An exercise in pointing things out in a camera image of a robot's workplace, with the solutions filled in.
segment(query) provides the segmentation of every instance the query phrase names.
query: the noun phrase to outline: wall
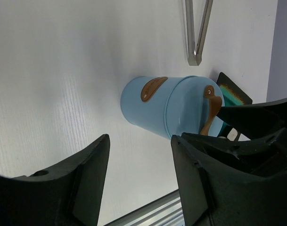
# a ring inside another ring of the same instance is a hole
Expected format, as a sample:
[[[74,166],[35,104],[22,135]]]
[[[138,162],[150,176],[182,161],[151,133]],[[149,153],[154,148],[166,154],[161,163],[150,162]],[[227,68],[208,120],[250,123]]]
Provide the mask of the wall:
[[[273,38],[267,101],[287,97],[287,0],[279,0]]]

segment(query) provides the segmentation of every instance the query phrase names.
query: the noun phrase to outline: white table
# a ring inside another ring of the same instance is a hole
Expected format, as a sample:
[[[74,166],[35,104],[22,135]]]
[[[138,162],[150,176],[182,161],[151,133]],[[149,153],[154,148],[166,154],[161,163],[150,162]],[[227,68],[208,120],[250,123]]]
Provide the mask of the white table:
[[[225,72],[266,100],[277,0],[214,0],[203,60],[186,60],[180,0],[0,0],[0,174],[35,171],[108,133],[99,224],[178,188],[169,140],[130,125],[132,78]]]

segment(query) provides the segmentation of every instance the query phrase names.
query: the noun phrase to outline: brown leather handle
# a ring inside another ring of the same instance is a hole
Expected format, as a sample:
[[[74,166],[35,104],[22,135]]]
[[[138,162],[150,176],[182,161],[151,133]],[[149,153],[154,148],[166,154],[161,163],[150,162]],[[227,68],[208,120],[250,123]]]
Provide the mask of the brown leather handle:
[[[214,95],[214,87],[213,86],[206,86],[204,90],[204,98],[209,100],[209,114],[208,119],[206,121],[205,126],[202,128],[200,135],[208,136],[208,132],[210,126],[216,117],[217,113],[222,107],[222,99],[221,97],[217,97]]]

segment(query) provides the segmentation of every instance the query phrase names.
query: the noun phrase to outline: blue canister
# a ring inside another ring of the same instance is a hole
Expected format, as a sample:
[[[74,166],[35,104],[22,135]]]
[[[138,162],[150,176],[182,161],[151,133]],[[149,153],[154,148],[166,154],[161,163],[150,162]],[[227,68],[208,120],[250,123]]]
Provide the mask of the blue canister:
[[[130,123],[165,138],[183,132],[199,134],[208,122],[209,99],[205,88],[213,87],[222,99],[218,85],[209,78],[188,76],[138,77],[130,81],[121,94],[121,110]],[[218,136],[223,121],[215,117],[208,135]]]

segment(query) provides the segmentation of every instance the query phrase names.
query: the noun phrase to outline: metal tongs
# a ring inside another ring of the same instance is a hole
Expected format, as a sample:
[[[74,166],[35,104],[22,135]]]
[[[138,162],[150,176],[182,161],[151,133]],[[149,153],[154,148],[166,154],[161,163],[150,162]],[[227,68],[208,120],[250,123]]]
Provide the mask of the metal tongs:
[[[195,41],[193,0],[185,0],[188,58],[190,66],[198,66],[202,61],[202,52],[206,38],[213,0],[206,0],[198,41]]]

